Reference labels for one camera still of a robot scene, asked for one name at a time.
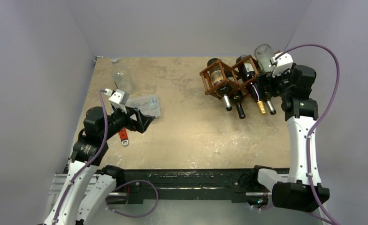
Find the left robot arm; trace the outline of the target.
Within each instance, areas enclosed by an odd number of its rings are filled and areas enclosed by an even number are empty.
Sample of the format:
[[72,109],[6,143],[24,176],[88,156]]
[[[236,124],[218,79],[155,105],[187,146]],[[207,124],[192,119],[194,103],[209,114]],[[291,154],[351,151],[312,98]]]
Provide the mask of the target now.
[[122,129],[144,133],[154,116],[144,115],[137,108],[127,111],[115,109],[107,115],[103,106],[86,112],[84,128],[73,146],[71,162],[59,197],[44,220],[45,225],[87,225],[112,192],[125,185],[124,171],[116,166],[105,166],[90,191],[91,179],[108,150],[107,140]]

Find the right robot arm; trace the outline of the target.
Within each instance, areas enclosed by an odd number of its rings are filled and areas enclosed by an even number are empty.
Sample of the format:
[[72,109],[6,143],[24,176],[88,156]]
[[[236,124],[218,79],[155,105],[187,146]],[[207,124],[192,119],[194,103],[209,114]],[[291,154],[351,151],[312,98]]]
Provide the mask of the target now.
[[318,202],[330,197],[322,187],[316,149],[315,125],[319,118],[318,104],[310,98],[316,71],[308,66],[294,65],[280,76],[270,79],[270,91],[282,100],[281,108],[290,137],[290,168],[287,178],[268,167],[258,167],[248,184],[255,191],[265,187],[271,192],[271,203],[277,208],[314,212]]

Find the clear glass bottle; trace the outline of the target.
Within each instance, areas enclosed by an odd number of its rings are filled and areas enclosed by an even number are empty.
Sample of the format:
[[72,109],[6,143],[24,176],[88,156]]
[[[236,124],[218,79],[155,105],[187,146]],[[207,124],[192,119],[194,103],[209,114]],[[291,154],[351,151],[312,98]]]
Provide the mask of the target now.
[[275,55],[270,45],[262,44],[256,47],[254,55],[263,72],[269,73],[275,69],[275,66],[270,61]]
[[125,67],[118,58],[112,58],[111,62],[113,65],[112,79],[116,87],[129,94],[133,94],[135,92],[135,85],[130,70]]

